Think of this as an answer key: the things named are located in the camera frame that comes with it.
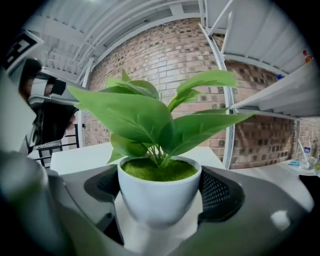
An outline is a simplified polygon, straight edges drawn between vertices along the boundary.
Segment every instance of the red object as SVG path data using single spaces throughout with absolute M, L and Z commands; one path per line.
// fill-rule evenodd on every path
M 303 50 L 302 53 L 303 53 L 303 55 L 305 56 L 305 59 L 304 59 L 304 62 L 305 62 L 305 63 L 308 63 L 308 62 L 312 61 L 313 57 L 310 56 L 310 55 L 308 55 L 307 50 Z

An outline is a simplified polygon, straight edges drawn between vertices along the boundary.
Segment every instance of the white table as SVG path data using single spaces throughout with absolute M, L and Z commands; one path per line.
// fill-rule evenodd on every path
M 289 165 L 292 160 L 287 160 L 267 166 L 231 170 L 235 173 L 248 175 L 272 182 L 282 188 L 295 199 L 304 209 L 311 212 L 314 200 L 304 184 L 299 180 L 299 175 L 314 175 L 312 171 L 303 170 Z
M 112 152 L 110 143 L 87 146 L 52 154 L 51 170 L 60 175 L 81 172 L 105 166 Z M 209 147 L 196 147 L 184 157 L 192 158 L 201 165 L 225 169 Z M 151 230 L 137 223 L 129 214 L 121 193 L 115 199 L 115 211 L 125 248 L 144 255 L 167 255 L 197 231 L 198 214 L 202 212 L 202 198 L 198 191 L 190 210 L 174 226 L 166 230 Z
M 64 175 L 98 168 L 106 165 L 111 152 L 110 143 L 55 152 L 51 159 L 51 169 Z M 192 158 L 203 166 L 225 169 L 209 147 L 196 147 L 182 156 Z M 299 173 L 296 167 L 288 165 L 288 162 L 231 171 L 270 181 L 287 192 L 307 211 L 313 208 L 314 201 L 311 195 L 298 179 L 298 175 L 303 173 Z M 145 255 L 162 256 L 174 250 L 182 241 L 196 232 L 197 217 L 202 212 L 202 199 L 198 192 L 190 210 L 182 220 L 166 230 L 151 230 L 136 223 L 124 205 L 121 193 L 115 200 L 115 210 L 125 247 L 128 250 Z

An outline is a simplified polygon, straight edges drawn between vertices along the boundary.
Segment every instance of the plant stem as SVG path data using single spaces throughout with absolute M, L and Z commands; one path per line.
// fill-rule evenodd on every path
M 151 147 L 151 150 L 152 150 L 152 154 L 153 154 L 154 158 L 155 158 L 156 161 L 157 161 L 157 165 L 159 165 L 160 162 L 159 162 L 159 159 L 158 159 L 158 157 L 157 157 L 156 149 L 155 149 L 155 146 L 154 146 L 154 145 Z
M 159 145 L 155 145 L 156 148 L 158 149 L 158 158 L 160 160 L 160 164 L 162 163 L 162 153 L 161 153 L 161 150 L 160 150 L 160 146 Z
M 155 155 L 153 154 L 153 152 L 148 148 L 148 152 L 150 153 L 150 155 L 147 155 L 157 166 L 159 166 L 159 162 L 157 161 Z
M 172 157 L 172 156 L 168 154 L 168 155 L 164 158 L 164 160 L 162 161 L 160 167 L 161 167 L 161 168 L 167 167 L 167 165 L 168 165 L 169 160 L 171 159 L 171 157 Z

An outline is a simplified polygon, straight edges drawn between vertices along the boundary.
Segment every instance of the pot rim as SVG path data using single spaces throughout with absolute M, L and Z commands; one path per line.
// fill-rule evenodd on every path
M 146 158 L 146 157 L 125 157 L 123 158 L 118 164 L 117 164 L 117 170 L 118 172 L 120 171 L 121 173 L 123 173 L 125 176 L 127 176 L 129 179 L 132 179 L 133 181 L 136 181 L 136 182 L 140 182 L 140 183 L 153 183 L 155 185 L 178 185 L 178 184 L 183 184 L 183 183 L 187 183 L 187 182 L 190 182 L 194 179 L 196 179 L 198 176 L 200 176 L 201 172 L 202 172 L 202 167 L 201 167 L 201 164 L 198 163 L 196 160 L 193 160 L 191 158 L 188 158 L 188 157 L 184 157 L 184 156 L 173 156 L 171 159 L 173 160 L 182 160 L 184 162 L 187 162 L 188 164 L 192 165 L 196 170 L 197 172 L 187 178 L 183 178 L 183 179 L 179 179 L 179 180 L 173 180 L 173 181 L 153 181 L 153 180 L 146 180 L 146 179 L 141 179 L 141 178 L 137 178 L 137 177 L 134 177 L 128 173 L 126 173 L 122 168 L 121 168 L 121 165 L 123 165 L 125 162 L 128 162 L 130 160 L 133 160 L 133 159 L 139 159 L 139 158 Z M 196 165 L 198 166 L 195 166 L 195 164 L 191 164 L 190 162 L 188 161 L 185 161 L 185 160 L 191 160 L 193 161 L 194 163 L 196 163 Z

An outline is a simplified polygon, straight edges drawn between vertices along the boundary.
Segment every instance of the white cylinder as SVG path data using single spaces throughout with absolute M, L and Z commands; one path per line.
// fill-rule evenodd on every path
M 129 175 L 121 166 L 132 158 L 118 163 L 118 179 L 123 201 L 131 216 L 153 229 L 164 229 L 176 224 L 190 209 L 196 196 L 201 176 L 201 165 L 189 158 L 174 156 L 192 165 L 197 172 L 176 181 L 150 181 Z

